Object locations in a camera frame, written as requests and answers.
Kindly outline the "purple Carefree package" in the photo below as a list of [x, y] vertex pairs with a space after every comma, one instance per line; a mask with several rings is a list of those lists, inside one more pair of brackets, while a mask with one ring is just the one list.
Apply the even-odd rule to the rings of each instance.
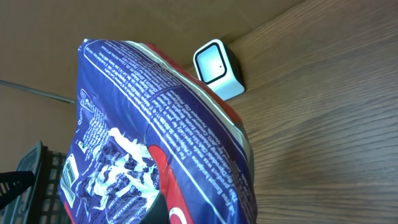
[[152, 44], [85, 39], [60, 198], [73, 223], [255, 223], [240, 117]]

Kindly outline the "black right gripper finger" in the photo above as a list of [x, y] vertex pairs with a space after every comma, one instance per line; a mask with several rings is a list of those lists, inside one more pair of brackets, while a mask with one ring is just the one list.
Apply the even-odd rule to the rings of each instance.
[[34, 183], [35, 175], [32, 171], [1, 173], [1, 209], [33, 186]]

